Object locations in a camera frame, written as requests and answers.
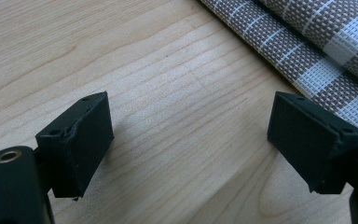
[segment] striped fabric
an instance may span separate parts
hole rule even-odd
[[[358,0],[260,0],[358,76]]]
[[[325,11],[338,1],[308,1],[312,7],[304,10],[304,16],[297,15],[300,7],[294,9],[301,5],[301,1],[264,0],[263,3],[276,11],[278,16],[255,0],[201,2],[272,63],[306,97],[358,127],[358,50],[357,53],[352,50],[351,57],[342,49],[338,56],[330,55],[335,54],[332,52],[339,45],[340,38],[346,38],[348,24],[353,20],[337,27],[334,23],[331,26],[334,32],[325,28],[330,33],[319,37],[316,31],[327,22],[321,21],[320,16],[328,17]],[[352,18],[358,18],[358,12],[352,14]],[[294,28],[282,21],[281,17]],[[354,76],[351,72],[356,71],[357,75]]]

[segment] fabric fold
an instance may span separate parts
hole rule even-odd
[[[255,0],[201,0],[306,97],[358,127],[358,78]]]
[[[358,77],[358,0],[259,0]]]

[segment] wood grain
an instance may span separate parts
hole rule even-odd
[[[267,142],[294,92],[196,0],[0,0],[0,149],[107,91],[116,136],[57,223],[349,223]]]

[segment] woven fabric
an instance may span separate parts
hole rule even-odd
[[[260,0],[358,76],[358,0]]]
[[[358,127],[358,78],[252,0],[201,0],[306,97]]]

